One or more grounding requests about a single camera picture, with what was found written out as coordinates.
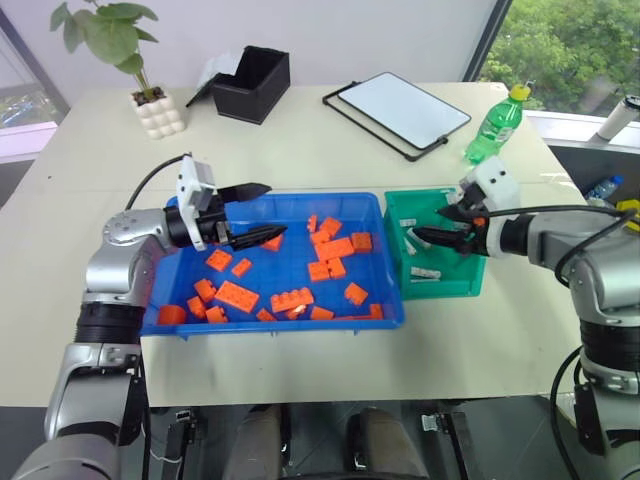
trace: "beige table surface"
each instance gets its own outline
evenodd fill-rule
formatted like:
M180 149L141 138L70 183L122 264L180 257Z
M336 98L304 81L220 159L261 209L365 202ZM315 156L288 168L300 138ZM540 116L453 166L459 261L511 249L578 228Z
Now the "beige table surface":
M152 141L121 102L88 95L0 210L0 405L43 406L73 338L86 263L106 219L158 162L192 150L219 185L262 181L276 191L366 190L384 209L394 188L454 184L460 151L503 87L434 84L474 123L416 164L322 106L331 87L291 88L261 127L189 112L188 130ZM178 92L185 98L188 92ZM565 172L526 122L503 150L523 204L580 202ZM176 167L158 176L139 208L173 194ZM292 332L143 339L153 405L355 399L464 398L547 392L579 344L569 293L524 258L490 260L476 298L405 302L393 331Z

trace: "black box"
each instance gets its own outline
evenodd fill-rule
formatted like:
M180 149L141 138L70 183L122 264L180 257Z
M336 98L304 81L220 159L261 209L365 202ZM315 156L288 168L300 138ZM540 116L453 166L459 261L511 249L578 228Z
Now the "black box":
M236 74L218 73L211 91L220 115L261 124L290 84L288 53L249 46Z

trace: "orange lego brick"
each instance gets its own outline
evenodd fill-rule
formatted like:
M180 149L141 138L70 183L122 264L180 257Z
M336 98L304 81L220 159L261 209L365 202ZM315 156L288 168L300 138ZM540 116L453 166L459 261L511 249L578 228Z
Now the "orange lego brick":
M298 305L296 308L288 310L285 314L289 320L297 320L300 315L307 309L306 305Z
M309 238L311 238L311 243L313 243L314 245L327 243L329 240L331 240L329 234L324 230L318 230L316 233L312 233L311 235L309 235Z
M233 260L233 257L224 250L214 251L209 258L207 258L207 265L219 272L224 271Z
M329 280L329 267L324 262L313 262L308 264L309 277L312 282L321 282Z
M351 243L356 253L371 253L373 245L371 244L371 234L367 232L352 233Z
M187 312L179 305L163 305L158 310L158 325L182 325L187 321Z
M282 240L284 240L284 233L281 233L276 238L272 238L271 240L264 242L260 246L262 248L266 248L267 250L271 250L272 252L277 252L282 246Z
M193 288L196 289L198 296L202 299L203 302L211 302L213 297L216 296L216 288L211 283L211 280L203 278L202 280L198 280L193 284Z
M344 268L342 264L342 260L339 258L332 258L327 262L327 266L329 267L329 275L331 278L344 278L347 276L347 270Z
M325 218L322 225L320 225L320 230L327 232L331 238L335 237L341 228L342 222L331 217Z
M260 320L261 322L275 322L276 321L276 317L271 315L266 308L260 309L260 311L258 312L256 317L258 317L258 320Z
M369 305L369 313L371 314L371 318L373 320L382 320L384 318L384 314L382 313L382 305L379 303L372 303Z
M314 213L309 217L309 221L307 222L307 230L309 233L314 233L318 226L318 216Z
M344 297L356 306L360 306L367 299L369 293L359 285L351 282L344 291Z
M271 296L271 310L274 313L291 310L299 305L309 305L313 303L313 294L311 290L304 287L300 290L291 290L280 295Z
M207 310L207 321L209 323L227 323L229 319L225 317L222 307L211 307Z
M231 273L233 273L236 277L241 277L245 273L249 271L253 263L248 258L243 258L238 262L238 264L231 269Z
M187 300L187 306L191 313L193 313L198 318L205 317L206 307L204 306L204 302L200 299L200 297L191 297Z
M246 288L242 288L235 283L225 280L216 293L216 299L236 307L246 313L251 313L253 307L258 303L260 295Z
M311 320L331 320L334 313L322 307L313 307L311 310Z
M314 248L316 249L318 260L323 262L332 258L347 257L355 253L353 245L351 245L351 240L347 237L339 238L338 240L333 240L328 243L320 243L314 245Z

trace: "window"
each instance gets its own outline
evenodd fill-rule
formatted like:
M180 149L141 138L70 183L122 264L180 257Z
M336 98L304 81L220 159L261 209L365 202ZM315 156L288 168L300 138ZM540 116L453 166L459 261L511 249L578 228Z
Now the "window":
M533 81L530 110L607 116L640 95L640 0L513 0L479 80Z

